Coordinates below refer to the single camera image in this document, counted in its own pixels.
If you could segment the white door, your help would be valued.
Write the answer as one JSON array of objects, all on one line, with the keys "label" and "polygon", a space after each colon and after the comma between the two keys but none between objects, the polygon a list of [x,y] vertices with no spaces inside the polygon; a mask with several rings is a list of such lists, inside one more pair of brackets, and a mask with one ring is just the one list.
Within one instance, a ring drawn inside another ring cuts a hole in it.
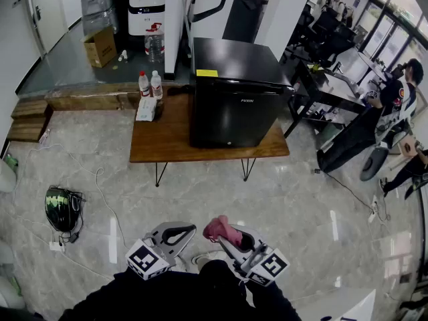
[{"label": "white door", "polygon": [[62,0],[29,0],[29,4],[43,54],[48,54],[68,31]]}]

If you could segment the person's right white shoe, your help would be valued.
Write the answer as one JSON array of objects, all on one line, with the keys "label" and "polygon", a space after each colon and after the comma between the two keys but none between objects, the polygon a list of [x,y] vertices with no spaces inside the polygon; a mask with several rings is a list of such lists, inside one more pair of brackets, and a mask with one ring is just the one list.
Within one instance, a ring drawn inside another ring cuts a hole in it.
[{"label": "person's right white shoe", "polygon": [[201,269],[209,261],[224,260],[226,258],[227,254],[223,250],[217,250],[196,255],[191,259],[191,263]]}]

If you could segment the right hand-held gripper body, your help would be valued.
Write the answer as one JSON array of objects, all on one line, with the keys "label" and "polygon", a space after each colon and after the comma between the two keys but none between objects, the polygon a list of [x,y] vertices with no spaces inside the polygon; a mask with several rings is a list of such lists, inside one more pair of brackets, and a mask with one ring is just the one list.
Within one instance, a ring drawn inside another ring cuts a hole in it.
[{"label": "right hand-held gripper body", "polygon": [[240,265],[245,278],[261,286],[274,283],[290,263],[278,248],[263,243]]}]

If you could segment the white tissue pack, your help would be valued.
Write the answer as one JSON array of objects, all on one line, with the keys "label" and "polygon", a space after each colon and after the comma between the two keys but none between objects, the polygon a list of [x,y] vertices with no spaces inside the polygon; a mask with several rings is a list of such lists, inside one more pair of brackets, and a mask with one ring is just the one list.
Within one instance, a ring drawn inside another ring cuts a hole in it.
[{"label": "white tissue pack", "polygon": [[152,122],[156,113],[157,99],[155,97],[141,97],[136,112],[136,121]]}]

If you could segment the black mini fridge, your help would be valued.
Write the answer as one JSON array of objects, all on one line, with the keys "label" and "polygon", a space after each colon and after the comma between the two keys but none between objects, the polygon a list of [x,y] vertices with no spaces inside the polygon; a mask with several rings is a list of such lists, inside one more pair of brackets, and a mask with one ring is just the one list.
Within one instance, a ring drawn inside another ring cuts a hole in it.
[{"label": "black mini fridge", "polygon": [[192,71],[190,141],[198,148],[258,146],[292,95],[265,45],[196,37]]}]

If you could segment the clear bottle with white cap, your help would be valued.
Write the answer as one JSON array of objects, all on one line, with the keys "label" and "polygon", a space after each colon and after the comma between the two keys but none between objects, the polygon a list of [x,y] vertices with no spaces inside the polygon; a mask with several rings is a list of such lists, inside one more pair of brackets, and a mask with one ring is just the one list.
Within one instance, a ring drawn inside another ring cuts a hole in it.
[{"label": "clear bottle with white cap", "polygon": [[163,98],[163,87],[161,76],[159,75],[157,70],[152,72],[152,78],[150,81],[152,95],[157,99],[161,100]]}]

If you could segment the pink cleaning cloth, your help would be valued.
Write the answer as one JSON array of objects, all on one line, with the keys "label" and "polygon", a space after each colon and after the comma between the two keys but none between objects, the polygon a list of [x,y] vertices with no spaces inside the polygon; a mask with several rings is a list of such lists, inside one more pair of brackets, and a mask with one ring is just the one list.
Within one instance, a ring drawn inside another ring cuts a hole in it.
[{"label": "pink cleaning cloth", "polygon": [[215,242],[219,237],[223,237],[235,246],[240,247],[243,235],[240,231],[234,229],[226,215],[220,215],[213,218],[204,228],[203,237]]}]

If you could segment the brown cardboard box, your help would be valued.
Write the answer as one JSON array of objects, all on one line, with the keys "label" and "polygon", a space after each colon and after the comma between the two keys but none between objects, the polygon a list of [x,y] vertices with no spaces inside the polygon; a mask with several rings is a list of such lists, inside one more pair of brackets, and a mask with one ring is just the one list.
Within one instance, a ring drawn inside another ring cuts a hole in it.
[{"label": "brown cardboard box", "polygon": [[90,65],[95,68],[103,68],[117,54],[112,26],[85,36],[82,43]]}]

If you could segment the large clear water jug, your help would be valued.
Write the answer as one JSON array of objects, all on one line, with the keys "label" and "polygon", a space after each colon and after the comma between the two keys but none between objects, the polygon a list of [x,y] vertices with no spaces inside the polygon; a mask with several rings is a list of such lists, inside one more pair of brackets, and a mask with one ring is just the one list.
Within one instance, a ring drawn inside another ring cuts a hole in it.
[{"label": "large clear water jug", "polygon": [[144,50],[149,62],[163,62],[165,54],[165,33],[162,23],[153,23],[144,35]]}]

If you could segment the person's left forearm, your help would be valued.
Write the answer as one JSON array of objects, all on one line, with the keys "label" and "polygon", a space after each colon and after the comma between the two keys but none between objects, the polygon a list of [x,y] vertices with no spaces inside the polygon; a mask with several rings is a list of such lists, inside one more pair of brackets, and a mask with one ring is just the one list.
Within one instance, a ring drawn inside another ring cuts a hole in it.
[{"label": "person's left forearm", "polygon": [[131,269],[64,310],[58,321],[144,321],[144,313],[158,312],[160,302],[145,294],[150,285]]}]

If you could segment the person's body in black clothing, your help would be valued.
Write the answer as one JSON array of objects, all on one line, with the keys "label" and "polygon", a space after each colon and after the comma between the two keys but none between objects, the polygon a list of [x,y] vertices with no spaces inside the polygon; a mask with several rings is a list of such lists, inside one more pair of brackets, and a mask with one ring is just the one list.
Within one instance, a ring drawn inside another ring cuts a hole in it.
[{"label": "person's body in black clothing", "polygon": [[224,261],[210,261],[198,274],[167,272],[145,282],[150,286],[144,293],[154,296],[160,307],[156,313],[144,313],[148,316],[144,321],[192,317],[242,321],[254,311]]}]

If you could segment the white cabinet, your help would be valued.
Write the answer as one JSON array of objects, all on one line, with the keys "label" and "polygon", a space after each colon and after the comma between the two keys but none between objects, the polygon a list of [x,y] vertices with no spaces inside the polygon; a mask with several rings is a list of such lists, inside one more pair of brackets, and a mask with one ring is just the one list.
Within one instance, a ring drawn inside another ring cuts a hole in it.
[{"label": "white cabinet", "polygon": [[341,287],[300,308],[302,321],[371,321],[376,290]]}]

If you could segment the green bottle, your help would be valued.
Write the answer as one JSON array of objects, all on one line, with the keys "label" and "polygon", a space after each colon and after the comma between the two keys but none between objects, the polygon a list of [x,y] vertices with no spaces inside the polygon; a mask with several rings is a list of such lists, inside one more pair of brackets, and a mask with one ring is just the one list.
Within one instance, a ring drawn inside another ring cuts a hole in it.
[{"label": "green bottle", "polygon": [[19,166],[19,162],[16,158],[12,157],[10,154],[6,154],[4,159],[5,163],[7,164],[7,166],[14,172],[17,172],[18,166]]}]

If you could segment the wooden steps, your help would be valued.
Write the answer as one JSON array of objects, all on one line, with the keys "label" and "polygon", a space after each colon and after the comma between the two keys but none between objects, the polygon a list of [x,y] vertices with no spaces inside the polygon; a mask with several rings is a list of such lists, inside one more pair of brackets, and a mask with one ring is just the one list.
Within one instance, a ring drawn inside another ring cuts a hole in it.
[{"label": "wooden steps", "polygon": [[46,131],[53,112],[51,106],[44,99],[18,101],[11,114],[13,122],[6,139],[20,142],[39,142]]}]

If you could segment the black round stool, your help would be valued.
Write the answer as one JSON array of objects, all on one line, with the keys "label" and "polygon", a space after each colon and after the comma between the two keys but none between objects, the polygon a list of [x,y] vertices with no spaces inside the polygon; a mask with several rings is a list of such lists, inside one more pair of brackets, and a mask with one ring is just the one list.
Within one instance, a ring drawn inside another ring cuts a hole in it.
[{"label": "black round stool", "polygon": [[388,155],[387,146],[374,147],[360,172],[360,180],[363,182],[371,180],[380,171]]}]

